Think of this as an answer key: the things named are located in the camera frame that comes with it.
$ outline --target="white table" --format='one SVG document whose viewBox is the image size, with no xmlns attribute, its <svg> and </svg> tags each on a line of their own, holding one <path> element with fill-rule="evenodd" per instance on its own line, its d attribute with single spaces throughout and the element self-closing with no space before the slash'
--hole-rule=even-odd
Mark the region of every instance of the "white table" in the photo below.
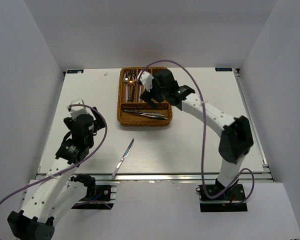
<svg viewBox="0 0 300 240">
<path fill-rule="evenodd" d="M 83 73 L 66 74 L 55 112 L 51 131 L 41 158 L 39 174 L 49 171 L 68 129 L 63 119 L 69 116 L 66 106 L 82 98 L 87 105 L 96 106 L 108 124 L 108 135 L 99 151 L 77 173 L 111 174 L 132 138 L 133 148 L 119 170 L 119 174 L 199 173 L 203 123 L 173 107 L 173 119 L 167 127 L 123 127 L 117 121 L 119 68 L 85 69 Z M 170 68 L 179 85 L 194 84 L 180 68 Z M 188 68 L 197 80 L 205 101 L 220 110 L 239 117 L 247 113 L 233 72 L 216 72 L 214 68 Z M 98 131 L 95 146 L 104 130 Z M 221 156 L 220 139 L 207 128 L 205 172 L 218 173 Z M 257 145 L 250 149 L 242 168 L 262 172 L 262 157 Z"/>
</svg>

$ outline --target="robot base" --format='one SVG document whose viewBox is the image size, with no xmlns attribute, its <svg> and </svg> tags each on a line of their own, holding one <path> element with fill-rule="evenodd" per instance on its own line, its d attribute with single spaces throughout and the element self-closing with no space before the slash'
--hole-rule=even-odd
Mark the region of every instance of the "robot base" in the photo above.
<svg viewBox="0 0 300 240">
<path fill-rule="evenodd" d="M 210 195 L 215 195 L 220 190 L 216 185 L 206 185 L 206 189 Z M 205 195 L 202 185 L 197 188 L 197 192 L 200 196 L 200 211 L 202 213 L 214 213 L 214 212 L 247 212 L 247 204 L 241 203 L 246 198 L 245 190 L 242 184 L 235 185 L 232 189 L 221 195 L 216 199 L 209 199 Z"/>
</svg>

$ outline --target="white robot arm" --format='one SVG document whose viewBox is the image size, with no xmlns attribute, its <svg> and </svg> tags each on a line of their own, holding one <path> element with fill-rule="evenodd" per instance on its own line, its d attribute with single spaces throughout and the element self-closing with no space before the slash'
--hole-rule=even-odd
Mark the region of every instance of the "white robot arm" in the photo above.
<svg viewBox="0 0 300 240">
<path fill-rule="evenodd" d="M 71 104 L 82 105 L 84 102 L 77 99 Z M 56 159 L 46 175 L 51 179 L 41 183 L 20 211 L 12 211 L 8 217 L 13 235 L 21 240 L 50 240 L 56 224 L 66 212 L 79 200 L 85 197 L 90 199 L 96 194 L 95 179 L 84 174 L 72 177 L 69 187 L 61 193 L 77 167 L 53 176 L 81 162 L 93 147 L 93 137 L 97 131 L 105 127 L 97 114 L 93 113 L 94 119 L 83 106 L 69 107 L 68 110 L 71 117 L 66 117 L 63 121 L 70 131 L 64 136 Z"/>
<path fill-rule="evenodd" d="M 222 164 L 216 183 L 221 189 L 226 187 L 238 176 L 245 155 L 254 144 L 248 119 L 244 116 L 235 118 L 207 102 L 203 103 L 192 88 L 179 86 L 168 69 L 153 76 L 146 71 L 140 74 L 138 79 L 145 88 L 140 98 L 154 107 L 156 104 L 152 99 L 159 103 L 168 101 L 172 106 L 203 122 L 202 104 L 205 104 L 206 124 L 220 137 L 219 153 Z"/>
</svg>

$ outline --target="cutlery tray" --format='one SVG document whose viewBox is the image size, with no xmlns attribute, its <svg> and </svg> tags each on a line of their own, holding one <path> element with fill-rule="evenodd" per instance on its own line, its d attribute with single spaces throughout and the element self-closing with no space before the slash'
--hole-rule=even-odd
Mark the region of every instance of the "cutlery tray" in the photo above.
<svg viewBox="0 0 300 240">
<path fill-rule="evenodd" d="M 132 102 L 126 101 L 126 83 L 124 82 L 125 73 L 136 73 L 138 74 L 144 69 L 143 67 L 126 67 L 120 72 L 119 77 L 119 92 L 118 92 L 118 106 L 117 106 L 117 120 L 122 126 L 126 127 L 164 127 L 170 124 L 172 120 L 172 107 L 168 102 L 157 103 L 158 107 L 153 108 L 148 103 L 139 100 L 139 85 L 136 83 L 134 87 L 134 93 L 132 95 Z M 153 74 L 158 71 L 166 69 L 165 67 L 149 67 L 147 72 Z M 146 116 L 141 116 L 138 114 L 131 114 L 128 112 L 123 112 L 123 109 L 145 111 L 152 113 L 163 114 L 166 120 L 149 118 Z"/>
</svg>

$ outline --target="white wall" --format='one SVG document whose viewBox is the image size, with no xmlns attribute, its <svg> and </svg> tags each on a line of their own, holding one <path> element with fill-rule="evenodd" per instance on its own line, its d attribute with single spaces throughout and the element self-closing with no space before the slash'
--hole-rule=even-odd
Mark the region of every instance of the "white wall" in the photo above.
<svg viewBox="0 0 300 240">
<path fill-rule="evenodd" d="M 278 0 L 241 77 L 271 172 L 300 227 L 300 0 Z"/>
<path fill-rule="evenodd" d="M 67 68 L 240 68 L 277 0 L 25 0 Z"/>
<path fill-rule="evenodd" d="M 62 79 L 24 1 L 0 0 L 0 200 L 35 176 Z M 22 196 L 0 207 L 1 239 Z"/>
</svg>

